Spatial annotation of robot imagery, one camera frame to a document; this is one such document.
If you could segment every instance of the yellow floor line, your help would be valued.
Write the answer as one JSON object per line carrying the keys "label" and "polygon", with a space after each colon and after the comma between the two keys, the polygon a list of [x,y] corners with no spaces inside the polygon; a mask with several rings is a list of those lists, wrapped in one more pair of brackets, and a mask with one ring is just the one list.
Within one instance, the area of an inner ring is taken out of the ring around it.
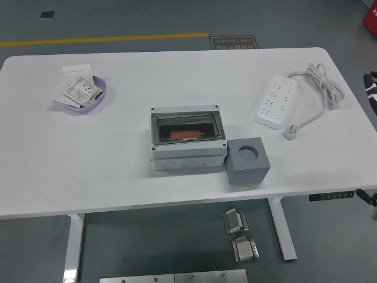
{"label": "yellow floor line", "polygon": [[126,37],[94,37],[94,38],[69,38],[64,40],[33,40],[33,41],[12,41],[0,42],[0,47],[39,45],[39,44],[65,44],[78,42],[103,42],[103,41],[122,41],[122,40],[156,40],[166,38],[185,38],[185,37],[208,37],[206,32],[192,34],[155,34],[155,35],[130,35]]}

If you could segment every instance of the white cable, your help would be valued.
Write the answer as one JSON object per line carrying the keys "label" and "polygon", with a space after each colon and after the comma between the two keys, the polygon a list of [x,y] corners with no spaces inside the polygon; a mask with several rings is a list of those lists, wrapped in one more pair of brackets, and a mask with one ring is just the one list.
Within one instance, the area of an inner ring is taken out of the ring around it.
{"label": "white cable", "polygon": [[288,140],[293,140],[296,137],[299,129],[301,129],[303,126],[309,124],[310,122],[320,117],[325,112],[328,102],[332,103],[333,108],[335,108],[336,104],[340,102],[341,99],[344,98],[344,92],[342,88],[338,84],[336,84],[334,81],[327,78],[326,68],[322,63],[319,63],[317,67],[309,63],[309,66],[306,69],[306,71],[292,72],[289,75],[287,75],[287,77],[290,78],[295,75],[307,75],[313,78],[314,82],[322,90],[323,108],[321,109],[320,112],[315,114],[313,117],[305,120],[298,126],[295,127],[294,125],[292,125],[288,129],[286,129],[283,132],[283,136]]}

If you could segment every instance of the gray square block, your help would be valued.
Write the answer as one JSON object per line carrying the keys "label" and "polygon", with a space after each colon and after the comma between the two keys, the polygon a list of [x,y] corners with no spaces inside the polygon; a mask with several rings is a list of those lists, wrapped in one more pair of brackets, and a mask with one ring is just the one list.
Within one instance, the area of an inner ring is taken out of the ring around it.
{"label": "gray square block", "polygon": [[262,139],[228,140],[225,167],[231,185],[262,182],[271,168]]}

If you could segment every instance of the white table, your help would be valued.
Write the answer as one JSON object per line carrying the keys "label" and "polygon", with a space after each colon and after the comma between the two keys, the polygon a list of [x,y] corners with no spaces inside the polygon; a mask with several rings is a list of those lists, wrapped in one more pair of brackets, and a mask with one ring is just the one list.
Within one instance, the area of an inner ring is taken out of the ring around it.
{"label": "white table", "polygon": [[[318,112],[320,91],[299,86],[281,130],[254,122],[275,74],[324,63],[345,91],[335,110],[288,141],[282,131]],[[50,99],[62,67],[91,64],[107,95],[76,113]],[[285,259],[296,254],[284,196],[377,187],[377,133],[321,48],[21,56],[0,72],[0,219],[72,216],[66,273],[77,276],[83,214],[268,198]],[[228,139],[261,137],[271,169],[254,186],[230,186],[223,167],[156,172],[150,108],[217,104]]]}

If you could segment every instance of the white power strip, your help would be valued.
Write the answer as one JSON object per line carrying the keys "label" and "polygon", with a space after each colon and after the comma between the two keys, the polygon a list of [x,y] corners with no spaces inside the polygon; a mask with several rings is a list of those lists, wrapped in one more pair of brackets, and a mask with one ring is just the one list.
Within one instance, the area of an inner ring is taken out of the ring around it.
{"label": "white power strip", "polygon": [[280,129],[296,88],[297,81],[282,75],[274,76],[260,104],[255,120],[266,127]]}

